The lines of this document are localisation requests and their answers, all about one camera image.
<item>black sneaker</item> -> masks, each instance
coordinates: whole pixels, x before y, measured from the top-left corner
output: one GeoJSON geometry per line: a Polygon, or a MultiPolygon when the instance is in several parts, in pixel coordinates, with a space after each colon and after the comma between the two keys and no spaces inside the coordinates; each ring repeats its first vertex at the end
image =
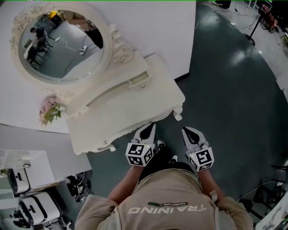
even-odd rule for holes
{"type": "Polygon", "coordinates": [[[174,164],[174,163],[178,162],[178,160],[179,160],[178,154],[174,154],[169,163],[174,164]]]}
{"type": "Polygon", "coordinates": [[[158,138],[156,140],[156,145],[157,145],[158,149],[160,149],[163,146],[166,146],[165,142],[161,138],[158,138]]]}

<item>oval mirror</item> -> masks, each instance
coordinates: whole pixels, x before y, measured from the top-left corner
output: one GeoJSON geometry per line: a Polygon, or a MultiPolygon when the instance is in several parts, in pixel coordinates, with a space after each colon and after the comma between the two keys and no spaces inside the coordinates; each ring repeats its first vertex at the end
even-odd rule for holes
{"type": "Polygon", "coordinates": [[[89,75],[104,53],[97,27],[83,15],[67,10],[49,11],[32,20],[18,50],[21,62],[28,63],[41,78],[57,82],[89,75]]]}

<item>beige t-shirt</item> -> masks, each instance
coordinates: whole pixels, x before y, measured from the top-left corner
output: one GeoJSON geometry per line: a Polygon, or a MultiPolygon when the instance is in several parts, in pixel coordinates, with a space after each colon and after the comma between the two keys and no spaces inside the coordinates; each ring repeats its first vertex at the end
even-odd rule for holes
{"type": "MultiPolygon", "coordinates": [[[[103,221],[116,205],[109,199],[89,196],[79,213],[75,230],[106,226],[103,221]]],[[[242,204],[226,197],[217,206],[229,213],[238,230],[252,229],[252,219],[242,204]]],[[[144,179],[117,207],[117,215],[123,230],[214,230],[218,208],[203,194],[194,175],[173,168],[144,179]]]]}

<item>black shorts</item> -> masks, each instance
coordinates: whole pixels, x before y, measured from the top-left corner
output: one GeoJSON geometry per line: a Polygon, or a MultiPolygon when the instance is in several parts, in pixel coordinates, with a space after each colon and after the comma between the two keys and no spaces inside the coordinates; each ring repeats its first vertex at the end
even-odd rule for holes
{"type": "Polygon", "coordinates": [[[95,45],[100,49],[103,48],[103,39],[98,29],[85,31],[85,33],[91,38],[95,45]]]}
{"type": "Polygon", "coordinates": [[[173,154],[170,150],[169,147],[164,146],[162,147],[155,156],[149,161],[149,163],[145,166],[140,178],[139,182],[143,180],[145,177],[156,173],[158,171],[168,169],[168,168],[177,168],[177,169],[183,169],[191,172],[194,174],[192,168],[184,163],[184,162],[176,162],[170,164],[169,162],[171,161],[173,154]]]}

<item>white robot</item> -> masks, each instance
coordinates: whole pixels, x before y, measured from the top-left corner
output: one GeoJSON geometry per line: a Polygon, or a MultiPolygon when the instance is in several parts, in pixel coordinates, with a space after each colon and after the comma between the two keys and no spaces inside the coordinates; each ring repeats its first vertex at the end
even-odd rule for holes
{"type": "MultiPolygon", "coordinates": [[[[130,165],[145,167],[154,156],[156,124],[147,124],[138,129],[128,143],[126,158],[130,165]]],[[[214,157],[203,133],[191,128],[183,127],[182,134],[187,148],[186,156],[197,172],[212,167],[214,157]]]]}
{"type": "Polygon", "coordinates": [[[191,127],[183,127],[182,134],[187,148],[186,156],[195,170],[199,172],[211,168],[214,156],[203,133],[191,127]]]}
{"type": "Polygon", "coordinates": [[[145,167],[154,156],[156,124],[150,123],[138,129],[128,143],[126,158],[130,165],[145,167]]]}

